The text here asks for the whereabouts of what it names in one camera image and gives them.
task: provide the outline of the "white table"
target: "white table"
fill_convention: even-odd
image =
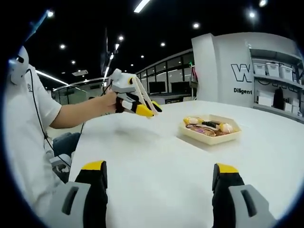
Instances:
[[[207,146],[178,134],[183,117],[215,114],[234,119],[239,140]],[[88,162],[108,167],[109,228],[210,228],[216,162],[236,167],[281,218],[304,178],[304,124],[240,106],[191,101],[163,106],[153,119],[113,114],[86,123],[70,180]]]

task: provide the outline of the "hand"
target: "hand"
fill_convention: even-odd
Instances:
[[[117,94],[108,90],[105,95],[101,96],[104,113],[115,113]]]

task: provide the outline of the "monitor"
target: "monitor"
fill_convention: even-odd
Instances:
[[[161,93],[166,92],[166,83],[165,82],[149,82],[149,93]]]
[[[172,93],[191,93],[190,83],[189,82],[174,82],[171,83]]]

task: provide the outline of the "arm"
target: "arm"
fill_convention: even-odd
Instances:
[[[115,111],[115,103],[116,93],[109,92],[79,104],[64,105],[50,126],[55,129],[78,126],[85,121]]]

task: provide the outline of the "white t-shirt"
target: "white t-shirt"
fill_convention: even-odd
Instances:
[[[45,91],[33,66],[20,85],[8,79],[5,92],[4,127],[7,158],[21,194],[38,216],[48,211],[54,188],[62,181],[52,171],[44,148],[32,89],[44,130],[54,121],[61,105]]]

